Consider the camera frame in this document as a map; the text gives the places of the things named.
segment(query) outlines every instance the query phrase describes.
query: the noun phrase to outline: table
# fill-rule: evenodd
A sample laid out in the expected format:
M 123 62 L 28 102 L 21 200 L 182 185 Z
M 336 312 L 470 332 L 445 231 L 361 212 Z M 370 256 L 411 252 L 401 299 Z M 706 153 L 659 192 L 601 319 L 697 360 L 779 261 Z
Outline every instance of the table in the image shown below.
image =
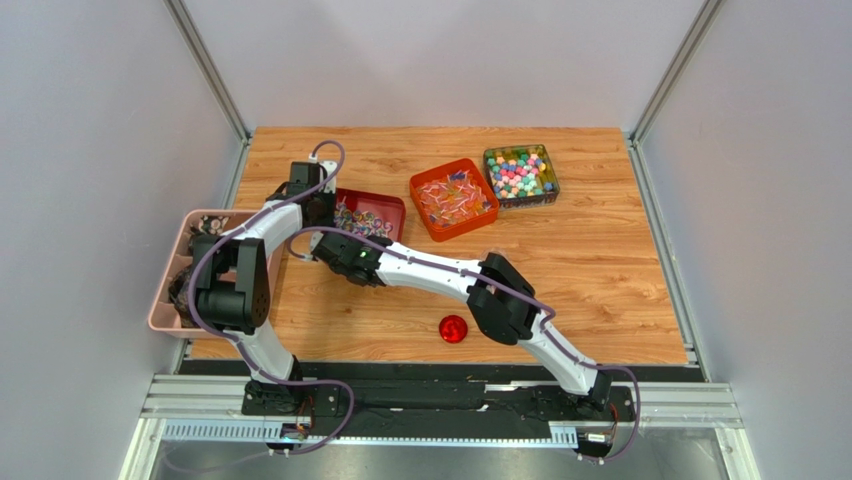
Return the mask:
M 626 145 L 618 129 L 594 128 L 259 128 L 234 208 L 260 207 L 321 140 L 346 147 L 338 187 L 400 197 L 402 242 L 455 258 L 505 254 L 557 311 L 554 324 L 598 362 L 683 364 L 686 353 Z M 486 148 L 543 143 L 562 192 L 555 205 L 501 211 L 492 225 L 432 241 L 408 193 L 409 178 Z M 333 146 L 320 152 L 336 159 Z M 307 241 L 296 242 L 306 251 Z M 270 319 L 301 360 L 532 363 L 520 347 L 483 336 L 453 300 L 408 288 L 362 288 L 323 265 L 282 265 Z M 459 344 L 438 335 L 449 314 L 468 321 Z M 223 340 L 197 340 L 193 358 L 236 358 Z

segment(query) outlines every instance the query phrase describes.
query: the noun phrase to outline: red button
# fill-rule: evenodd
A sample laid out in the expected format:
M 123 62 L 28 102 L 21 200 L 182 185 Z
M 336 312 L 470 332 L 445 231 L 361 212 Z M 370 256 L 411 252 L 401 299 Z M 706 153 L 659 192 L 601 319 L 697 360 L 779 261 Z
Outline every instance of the red button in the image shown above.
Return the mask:
M 441 320 L 438 331 L 447 343 L 459 343 L 467 336 L 467 322 L 458 315 L 448 315 Z

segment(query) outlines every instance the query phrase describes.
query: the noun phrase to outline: gray wall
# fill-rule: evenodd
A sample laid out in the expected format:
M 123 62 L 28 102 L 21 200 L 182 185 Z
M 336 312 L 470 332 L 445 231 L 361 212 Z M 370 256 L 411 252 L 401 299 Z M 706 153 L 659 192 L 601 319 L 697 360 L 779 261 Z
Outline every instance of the gray wall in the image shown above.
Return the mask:
M 188 0 L 252 126 L 632 128 L 702 0 Z
M 852 478 L 852 3 L 729 0 L 645 145 L 764 478 Z
M 0 478 L 116 478 L 176 353 L 166 256 L 238 145 L 161 1 L 0 12 Z

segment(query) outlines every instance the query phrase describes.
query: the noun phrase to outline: robotic arm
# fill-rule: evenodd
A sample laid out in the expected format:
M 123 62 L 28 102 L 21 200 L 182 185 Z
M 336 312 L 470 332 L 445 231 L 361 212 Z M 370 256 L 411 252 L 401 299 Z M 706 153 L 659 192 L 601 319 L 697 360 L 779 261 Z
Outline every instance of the robotic arm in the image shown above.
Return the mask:
M 249 364 L 253 380 L 270 383 L 261 372 L 301 380 L 297 359 L 284 348 L 267 321 L 270 290 L 266 257 L 304 227 L 316 227 L 320 231 L 312 238 L 311 254 L 333 272 L 357 285 L 413 287 L 466 303 L 485 336 L 505 345 L 520 345 L 553 374 L 562 389 L 587 397 L 603 409 L 609 398 L 609 376 L 590 368 L 594 361 L 552 324 L 545 323 L 547 315 L 540 308 L 491 285 L 496 282 L 534 297 L 532 286 L 505 257 L 489 253 L 481 262 L 456 260 L 417 252 L 387 238 L 369 237 L 382 247 L 377 249 L 354 235 L 335 232 L 330 228 L 336 201 L 333 179 L 300 202 L 283 204 L 316 186 L 335 168 L 336 162 L 293 163 L 286 194 L 271 196 L 264 205 L 269 213 L 220 247 L 200 271 L 195 295 L 198 313 L 211 327 L 227 330 L 229 341 Z M 196 242 L 194 262 L 198 264 L 218 241 L 216 236 L 201 237 Z M 219 274 L 233 269 L 235 282 L 218 279 Z

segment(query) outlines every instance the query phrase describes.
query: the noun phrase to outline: orange bin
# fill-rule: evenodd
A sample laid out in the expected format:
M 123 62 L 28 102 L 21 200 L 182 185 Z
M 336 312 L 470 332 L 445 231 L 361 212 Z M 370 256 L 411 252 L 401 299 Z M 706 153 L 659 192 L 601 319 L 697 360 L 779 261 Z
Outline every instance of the orange bin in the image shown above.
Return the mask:
M 423 208 L 423 204 L 420 202 L 420 195 L 417 193 L 417 187 L 435 180 L 448 178 L 450 175 L 458 173 L 459 171 L 468 172 L 468 178 L 470 178 L 471 183 L 475 184 L 482 190 L 482 193 L 485 194 L 485 198 L 491 204 L 491 209 L 483 214 L 468 218 L 467 220 L 455 223 L 449 227 L 435 225 L 429 219 L 429 213 L 426 212 Z M 485 178 L 482 176 L 482 172 L 479 171 L 476 164 L 473 163 L 473 160 L 469 158 L 462 158 L 455 162 L 446 163 L 431 170 L 418 173 L 411 177 L 411 181 L 408 182 L 408 187 L 411 200 L 414 201 L 414 206 L 417 208 L 417 212 L 420 213 L 420 218 L 423 220 L 423 224 L 426 225 L 426 230 L 429 232 L 429 236 L 436 242 L 449 240 L 463 233 L 494 223 L 494 220 L 497 220 L 497 211 L 500 208 L 500 202 L 497 200 L 497 196 L 494 195 L 494 191 L 491 190 L 491 187 L 485 181 Z

